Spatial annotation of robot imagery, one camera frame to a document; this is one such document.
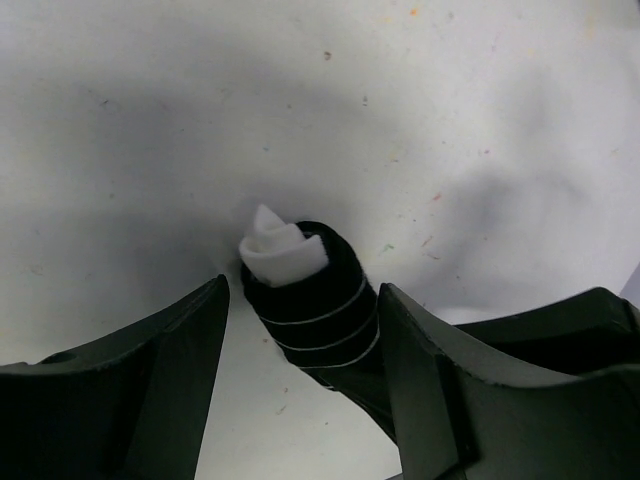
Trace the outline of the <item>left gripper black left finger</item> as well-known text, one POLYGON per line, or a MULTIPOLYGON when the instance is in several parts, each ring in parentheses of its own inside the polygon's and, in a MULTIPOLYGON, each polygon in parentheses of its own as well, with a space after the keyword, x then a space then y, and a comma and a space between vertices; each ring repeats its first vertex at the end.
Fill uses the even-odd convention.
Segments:
POLYGON ((1 369, 5 479, 191 479, 225 335, 218 276, 39 363, 1 369))

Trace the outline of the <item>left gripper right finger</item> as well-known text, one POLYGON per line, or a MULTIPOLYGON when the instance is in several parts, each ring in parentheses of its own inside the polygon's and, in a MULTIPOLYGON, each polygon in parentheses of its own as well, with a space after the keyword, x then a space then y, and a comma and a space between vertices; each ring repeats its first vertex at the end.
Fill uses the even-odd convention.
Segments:
POLYGON ((379 297, 396 442, 407 479, 635 479, 639 386, 502 353, 397 287, 379 297))

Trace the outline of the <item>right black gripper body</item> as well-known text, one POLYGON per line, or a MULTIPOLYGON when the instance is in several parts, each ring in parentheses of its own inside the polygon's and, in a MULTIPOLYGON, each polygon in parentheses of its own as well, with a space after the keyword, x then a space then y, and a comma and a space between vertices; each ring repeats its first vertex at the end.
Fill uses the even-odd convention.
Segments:
POLYGON ((614 369, 639 386, 639 310, 603 287, 458 329, 538 367, 573 376, 614 369))

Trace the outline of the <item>striped sock with white toe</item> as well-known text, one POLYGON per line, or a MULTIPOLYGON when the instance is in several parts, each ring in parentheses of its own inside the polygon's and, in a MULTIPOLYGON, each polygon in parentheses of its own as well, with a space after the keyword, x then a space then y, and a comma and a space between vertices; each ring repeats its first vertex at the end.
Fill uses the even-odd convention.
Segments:
POLYGON ((394 439, 378 296, 351 245, 326 224, 288 223, 260 205, 239 254, 244 296, 285 359, 394 439))

